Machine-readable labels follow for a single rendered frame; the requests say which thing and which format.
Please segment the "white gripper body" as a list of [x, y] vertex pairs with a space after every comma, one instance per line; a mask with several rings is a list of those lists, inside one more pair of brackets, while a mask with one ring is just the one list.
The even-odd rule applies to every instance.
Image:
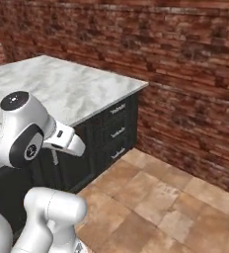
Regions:
[[60, 152], [68, 153], [74, 156], [82, 156], [85, 152], [86, 145], [82, 139], [75, 133], [55, 134], [46, 139], [42, 145], [43, 148], [54, 149]]

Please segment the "dark cupboard door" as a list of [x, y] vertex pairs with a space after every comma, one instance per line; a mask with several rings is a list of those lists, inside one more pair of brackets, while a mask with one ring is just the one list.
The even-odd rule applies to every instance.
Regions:
[[84, 141], [86, 149], [80, 157], [63, 152], [57, 153], [64, 190], [71, 190], [78, 187], [84, 180], [92, 176], [89, 154], [91, 142], [89, 141], [88, 125], [79, 124], [75, 127], [75, 132]]
[[50, 149], [43, 148], [31, 164], [34, 185], [38, 187], [59, 188], [58, 167]]

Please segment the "dark drawer front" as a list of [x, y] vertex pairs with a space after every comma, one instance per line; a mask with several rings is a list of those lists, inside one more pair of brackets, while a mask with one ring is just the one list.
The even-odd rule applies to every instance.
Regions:
[[[120, 135], [118, 135], [117, 137], [112, 138], [110, 134], [115, 133], [121, 127], [125, 127], [125, 131], [121, 133]], [[126, 136], [126, 134], [127, 134], [127, 123], [125, 119], [119, 119], [116, 121], [109, 122], [109, 124], [106, 126], [104, 130], [103, 148], [107, 148], [110, 144], [120, 141], [123, 137]]]
[[[114, 155], [117, 151], [120, 151], [120, 149], [124, 147], [125, 152], [120, 155], [117, 159], [112, 159], [111, 155]], [[113, 166], [114, 164], [117, 164], [121, 157], [129, 150], [129, 145], [125, 139], [122, 139], [118, 142], [114, 142], [110, 144], [105, 149], [105, 168], [109, 168], [110, 166]]]
[[[121, 104], [125, 104], [125, 109], [121, 110], [120, 112], [112, 115], [110, 113], [110, 110], [115, 109]], [[118, 117], [120, 117], [123, 113], [125, 113], [128, 109], [129, 106], [129, 100], [128, 99], [123, 99], [122, 101], [117, 102], [116, 104], [106, 108], [103, 112], [103, 125], [107, 126], [109, 122], [116, 120]]]

